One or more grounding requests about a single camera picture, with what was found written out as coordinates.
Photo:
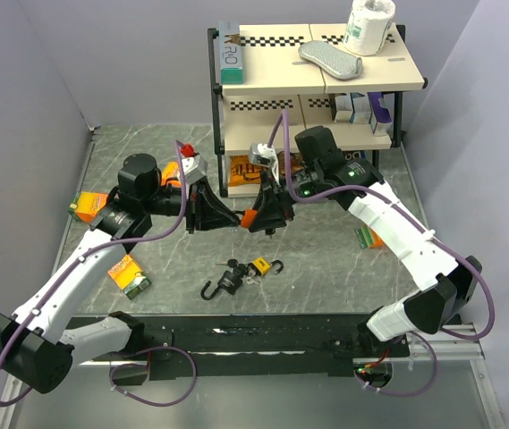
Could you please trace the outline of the orange padlock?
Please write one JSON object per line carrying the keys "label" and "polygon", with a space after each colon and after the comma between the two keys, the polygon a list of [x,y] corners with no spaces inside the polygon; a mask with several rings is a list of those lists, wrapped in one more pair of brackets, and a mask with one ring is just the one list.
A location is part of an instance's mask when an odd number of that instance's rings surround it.
{"label": "orange padlock", "polygon": [[256,218],[258,211],[254,209],[245,209],[236,210],[233,213],[240,218],[240,226],[242,228],[249,229],[254,219]]}

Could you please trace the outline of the yellow padlock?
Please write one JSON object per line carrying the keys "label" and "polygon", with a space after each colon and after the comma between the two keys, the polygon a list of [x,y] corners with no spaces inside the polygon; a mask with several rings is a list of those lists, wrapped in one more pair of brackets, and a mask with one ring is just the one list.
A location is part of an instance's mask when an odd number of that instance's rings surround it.
{"label": "yellow padlock", "polygon": [[279,274],[284,270],[284,263],[280,260],[268,262],[264,257],[258,257],[248,264],[248,276],[264,277],[269,273]]}

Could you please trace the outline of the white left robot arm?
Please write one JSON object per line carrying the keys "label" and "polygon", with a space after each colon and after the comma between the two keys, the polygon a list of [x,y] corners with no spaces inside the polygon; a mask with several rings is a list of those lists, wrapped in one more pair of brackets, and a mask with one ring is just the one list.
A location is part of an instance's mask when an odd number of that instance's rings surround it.
{"label": "white left robot arm", "polygon": [[49,281],[11,315],[0,313],[0,371],[40,393],[51,392],[78,364],[109,353],[138,357],[144,324],[124,312],[69,329],[78,305],[140,242],[151,241],[154,215],[175,216],[188,231],[234,227],[238,217],[214,194],[200,155],[180,156],[178,186],[162,183],[156,159],[128,156],[106,204]]}

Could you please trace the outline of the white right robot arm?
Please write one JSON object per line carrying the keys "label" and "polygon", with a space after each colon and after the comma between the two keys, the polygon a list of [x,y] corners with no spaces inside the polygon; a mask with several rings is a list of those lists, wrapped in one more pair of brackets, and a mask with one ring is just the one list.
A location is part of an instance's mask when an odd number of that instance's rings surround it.
{"label": "white right robot arm", "polygon": [[475,288],[485,287],[479,261],[459,256],[438,240],[377,168],[364,158],[344,156],[330,129],[307,129],[296,135],[295,142],[302,156],[297,172],[291,170],[291,157],[279,156],[272,143],[251,145],[248,158],[263,170],[249,230],[272,233],[293,219],[294,204],[334,200],[377,234],[416,285],[414,292],[373,311],[361,324],[360,349],[374,357],[407,332],[444,330]]}

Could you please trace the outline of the orange box by right arm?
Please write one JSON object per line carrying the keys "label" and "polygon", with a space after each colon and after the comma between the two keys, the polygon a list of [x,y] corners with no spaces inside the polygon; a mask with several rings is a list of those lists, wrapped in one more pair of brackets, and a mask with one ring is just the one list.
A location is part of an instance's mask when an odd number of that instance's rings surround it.
{"label": "orange box by right arm", "polygon": [[361,248],[382,248],[384,242],[380,237],[367,225],[362,225],[354,230]]}

